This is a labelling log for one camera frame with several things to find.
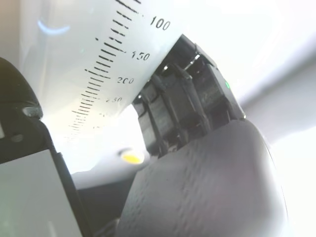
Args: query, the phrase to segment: textured grip surface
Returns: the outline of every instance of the textured grip surface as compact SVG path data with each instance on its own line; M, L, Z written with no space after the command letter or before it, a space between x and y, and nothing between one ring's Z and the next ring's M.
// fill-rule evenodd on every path
M233 120L139 172L118 237L278 237L286 208L260 133Z

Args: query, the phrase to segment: printed number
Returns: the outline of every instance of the printed number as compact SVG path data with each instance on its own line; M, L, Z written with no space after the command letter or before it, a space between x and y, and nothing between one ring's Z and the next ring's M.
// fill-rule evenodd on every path
M134 82L134 78L118 78L118 83L123 83L123 84L132 84Z
M115 102L120 102L120 101L122 101L122 97L115 97L114 99L107 99L105 102L106 103L110 103L110 102L115 103Z
M156 18L157 18L156 16L153 18L153 21L151 22L150 25L152 25L155 22ZM156 23L156 28L159 29L161 26L162 26L162 29L165 31L170 26L170 21L167 21L166 23L164 23L164 20L162 18L159 19Z
M136 51L134 51L133 52L133 56L132 56L132 58L134 58L135 56L136 56ZM143 53L143 52L140 52L139 54L138 54L138 56L136 57L136 59L137 60L141 60L141 59L143 59L144 61L146 61L148 58L149 58L149 53L147 53L147 54L145 54L145 53Z

